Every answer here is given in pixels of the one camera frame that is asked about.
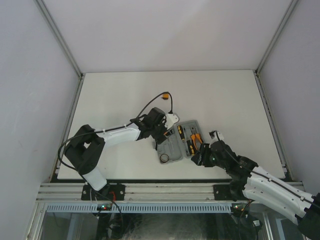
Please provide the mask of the grey plastic tool case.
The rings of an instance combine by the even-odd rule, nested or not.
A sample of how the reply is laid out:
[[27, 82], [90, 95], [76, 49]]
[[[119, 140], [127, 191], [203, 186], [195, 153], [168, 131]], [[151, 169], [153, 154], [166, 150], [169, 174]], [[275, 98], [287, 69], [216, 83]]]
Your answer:
[[[185, 141], [182, 142], [181, 138], [178, 133], [177, 126], [181, 125], [183, 127], [184, 135], [185, 135]], [[191, 140], [190, 136], [192, 134], [191, 128], [196, 128], [197, 132], [200, 133], [202, 136], [202, 131], [199, 126], [199, 123], [197, 120], [188, 120], [181, 123], [177, 123], [173, 126], [171, 130], [173, 130], [173, 134], [168, 137], [163, 143], [157, 144], [155, 141], [153, 141], [152, 145], [155, 149], [158, 160], [160, 162], [160, 155], [167, 154], [169, 156], [169, 161], [166, 163], [160, 164], [170, 164], [177, 161], [180, 161], [184, 158], [191, 159], [193, 155], [189, 154], [188, 146], [187, 146], [187, 140]]]

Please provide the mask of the orange black pliers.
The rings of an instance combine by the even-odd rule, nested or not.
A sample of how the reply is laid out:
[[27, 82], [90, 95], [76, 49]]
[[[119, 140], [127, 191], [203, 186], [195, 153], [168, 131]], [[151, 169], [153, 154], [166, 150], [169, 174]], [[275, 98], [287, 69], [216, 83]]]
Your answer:
[[191, 128], [191, 135], [190, 135], [191, 141], [196, 148], [199, 144], [201, 145], [203, 143], [201, 134], [197, 132], [195, 127]]

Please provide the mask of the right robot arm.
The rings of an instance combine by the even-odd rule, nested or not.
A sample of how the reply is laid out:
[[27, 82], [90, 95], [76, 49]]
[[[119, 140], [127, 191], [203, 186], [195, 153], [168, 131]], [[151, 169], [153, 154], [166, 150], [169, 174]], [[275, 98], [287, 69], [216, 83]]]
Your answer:
[[191, 160], [198, 166], [219, 167], [231, 177], [230, 195], [259, 202], [292, 221], [311, 240], [320, 238], [320, 195], [299, 190], [276, 178], [255, 161], [237, 155], [222, 140], [202, 143]]

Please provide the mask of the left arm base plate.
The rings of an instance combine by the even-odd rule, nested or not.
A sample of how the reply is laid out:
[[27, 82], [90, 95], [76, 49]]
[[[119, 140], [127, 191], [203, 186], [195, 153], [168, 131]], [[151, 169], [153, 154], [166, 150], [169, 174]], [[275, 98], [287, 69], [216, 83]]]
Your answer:
[[89, 184], [85, 184], [82, 188], [81, 200], [97, 200], [97, 201], [123, 201], [125, 198], [126, 186], [123, 184], [107, 184], [101, 190], [94, 190]]

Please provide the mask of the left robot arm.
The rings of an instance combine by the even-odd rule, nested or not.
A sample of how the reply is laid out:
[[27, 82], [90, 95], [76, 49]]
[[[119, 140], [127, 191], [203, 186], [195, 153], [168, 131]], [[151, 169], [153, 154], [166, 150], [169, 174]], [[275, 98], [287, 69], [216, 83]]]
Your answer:
[[107, 186], [107, 179], [98, 168], [103, 150], [148, 137], [161, 144], [178, 121], [178, 115], [172, 111], [165, 113], [154, 107], [148, 114], [130, 119], [127, 125], [95, 129], [86, 124], [65, 143], [63, 155], [72, 164], [72, 168], [91, 186], [93, 196], [98, 200], [104, 200], [109, 196], [110, 188]]

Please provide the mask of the screwdriver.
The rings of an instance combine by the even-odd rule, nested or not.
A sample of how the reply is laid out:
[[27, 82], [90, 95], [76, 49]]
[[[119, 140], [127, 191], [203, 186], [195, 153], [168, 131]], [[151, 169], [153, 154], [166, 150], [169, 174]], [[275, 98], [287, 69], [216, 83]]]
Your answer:
[[184, 128], [181, 125], [178, 125], [177, 131], [178, 131], [178, 134], [179, 134], [181, 141], [184, 142], [186, 139], [185, 134], [184, 134]]
[[194, 147], [193, 142], [192, 142], [191, 140], [187, 140], [186, 143], [187, 143], [187, 147], [188, 147], [188, 152], [189, 152], [189, 154], [190, 154], [191, 156], [194, 156], [197, 150], [196, 150], [196, 148]]

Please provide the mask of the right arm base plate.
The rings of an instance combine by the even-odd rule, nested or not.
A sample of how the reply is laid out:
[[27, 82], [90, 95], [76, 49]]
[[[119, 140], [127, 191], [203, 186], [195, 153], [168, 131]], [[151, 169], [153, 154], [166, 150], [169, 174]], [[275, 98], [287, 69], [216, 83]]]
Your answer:
[[216, 201], [237, 201], [241, 197], [231, 193], [228, 184], [213, 185], [213, 194]]

